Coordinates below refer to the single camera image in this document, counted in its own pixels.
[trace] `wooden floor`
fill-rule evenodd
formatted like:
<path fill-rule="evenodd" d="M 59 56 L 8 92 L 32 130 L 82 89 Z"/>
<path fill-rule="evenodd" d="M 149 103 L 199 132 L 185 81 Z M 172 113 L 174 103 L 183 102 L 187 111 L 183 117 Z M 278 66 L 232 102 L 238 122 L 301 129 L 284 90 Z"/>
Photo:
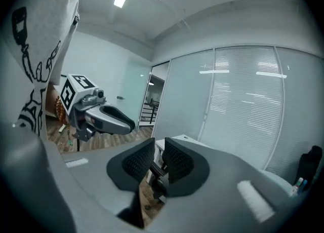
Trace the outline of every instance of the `wooden floor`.
<path fill-rule="evenodd" d="M 48 139 L 56 143 L 61 153 L 75 152 L 76 151 L 76 139 L 72 137 L 75 133 L 75 128 L 70 129 L 70 137 L 73 142 L 73 146 L 68 145 L 67 130 L 59 133 L 61 127 L 58 120 L 55 118 L 46 116 L 47 136 Z M 105 147 L 119 146 L 125 143 L 134 142 L 141 139 L 148 139 L 151 137 L 152 127 L 140 127 L 134 129 L 128 135 L 110 135 L 96 133 L 88 142 L 80 142 L 80 151 L 88 151 L 93 149 L 101 149 Z"/>
<path fill-rule="evenodd" d="M 75 128 L 70 129 L 70 137 L 72 139 L 73 146 L 69 146 L 67 130 L 65 129 L 62 133 L 59 133 L 61 125 L 58 120 L 46 116 L 46 125 L 48 139 L 53 141 L 57 145 L 61 153 L 76 151 L 76 139 L 72 137 L 72 134 L 75 133 Z M 139 129 L 133 130 L 128 135 L 109 135 L 96 133 L 96 135 L 88 142 L 80 143 L 80 151 L 88 151 L 106 147 L 117 147 L 125 143 L 134 142 L 141 139 L 148 139 L 151 137 L 151 134 L 152 127 L 140 127 Z M 146 178 L 147 175 L 140 184 L 140 200 L 145 226 L 151 223 L 152 219 L 163 207 L 163 203 L 161 201 L 155 200 L 153 198 L 153 191 L 146 182 Z"/>

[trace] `black graphic print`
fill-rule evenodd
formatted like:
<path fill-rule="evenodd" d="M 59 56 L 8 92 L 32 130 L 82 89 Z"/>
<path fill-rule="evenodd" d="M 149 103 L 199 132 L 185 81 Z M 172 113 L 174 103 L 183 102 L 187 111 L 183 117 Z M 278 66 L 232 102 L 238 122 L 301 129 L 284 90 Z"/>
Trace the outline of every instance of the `black graphic print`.
<path fill-rule="evenodd" d="M 61 100 L 67 110 L 69 110 L 74 96 L 75 96 L 75 91 L 72 85 L 70 84 L 69 79 L 67 79 L 60 95 Z"/>
<path fill-rule="evenodd" d="M 26 22 L 26 7 L 21 7 L 12 13 L 13 36 L 17 45 L 21 46 L 22 65 L 26 76 L 35 86 L 35 89 L 30 94 L 29 100 L 22 108 L 18 123 L 22 127 L 29 125 L 31 130 L 40 136 L 43 127 L 44 92 L 46 91 L 47 83 L 54 65 L 54 58 L 60 49 L 61 41 L 58 42 L 50 57 L 47 59 L 45 68 L 43 68 L 43 63 L 39 62 L 35 70 L 33 70 L 33 66 L 35 65 L 33 65 L 29 59 L 29 44 L 26 43 L 28 37 Z"/>
<path fill-rule="evenodd" d="M 72 75 L 72 77 L 84 88 L 94 88 L 95 86 L 83 75 Z"/>

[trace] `wall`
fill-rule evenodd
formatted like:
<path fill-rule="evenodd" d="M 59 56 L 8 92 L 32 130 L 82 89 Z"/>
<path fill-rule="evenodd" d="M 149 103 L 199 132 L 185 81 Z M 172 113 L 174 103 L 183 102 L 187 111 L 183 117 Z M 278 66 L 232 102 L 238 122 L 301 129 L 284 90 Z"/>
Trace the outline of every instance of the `wall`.
<path fill-rule="evenodd" d="M 323 147 L 323 85 L 322 60 L 300 51 L 185 55 L 171 61 L 153 136 L 188 135 L 293 184 L 300 156 Z"/>
<path fill-rule="evenodd" d="M 169 63 L 158 65 L 152 68 L 152 75 L 165 81 L 168 76 Z"/>
<path fill-rule="evenodd" d="M 90 18 L 87 14 L 81 14 L 80 16 L 78 31 L 111 42 L 144 59 L 152 60 L 154 45 L 142 38 L 141 33 L 136 32 L 135 28 L 131 29 L 129 26 L 121 24 L 109 26 L 100 17 Z"/>
<path fill-rule="evenodd" d="M 229 4 L 224 12 L 173 28 L 160 40 L 153 63 L 186 54 L 235 45 L 274 45 L 324 56 L 316 25 L 299 5 L 258 1 Z"/>
<path fill-rule="evenodd" d="M 151 62 L 109 41 L 77 31 L 67 51 L 62 74 L 88 76 L 105 92 L 109 103 L 117 105 L 129 61 L 150 66 Z"/>

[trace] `person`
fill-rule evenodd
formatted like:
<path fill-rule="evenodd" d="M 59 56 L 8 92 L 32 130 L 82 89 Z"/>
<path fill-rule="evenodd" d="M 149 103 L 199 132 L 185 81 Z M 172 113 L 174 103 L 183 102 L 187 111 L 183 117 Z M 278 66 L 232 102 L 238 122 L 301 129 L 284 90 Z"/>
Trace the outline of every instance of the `person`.
<path fill-rule="evenodd" d="M 16 0 L 0 27 L 2 68 L 10 88 L 3 122 L 47 140 L 45 110 L 58 115 L 61 69 L 77 28 L 79 0 Z"/>

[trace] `window blinds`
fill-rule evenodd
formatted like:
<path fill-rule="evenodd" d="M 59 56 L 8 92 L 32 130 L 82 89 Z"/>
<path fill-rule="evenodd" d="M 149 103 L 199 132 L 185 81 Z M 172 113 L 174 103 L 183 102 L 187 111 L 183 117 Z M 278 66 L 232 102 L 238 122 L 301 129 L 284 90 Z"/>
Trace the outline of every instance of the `window blinds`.
<path fill-rule="evenodd" d="M 285 112 L 277 147 L 267 171 L 294 183 L 299 158 L 313 145 L 322 146 L 324 72 L 321 60 L 288 49 L 277 49 L 285 78 Z"/>
<path fill-rule="evenodd" d="M 272 48 L 216 50 L 212 99 L 200 141 L 263 169 L 277 139 L 282 94 Z"/>

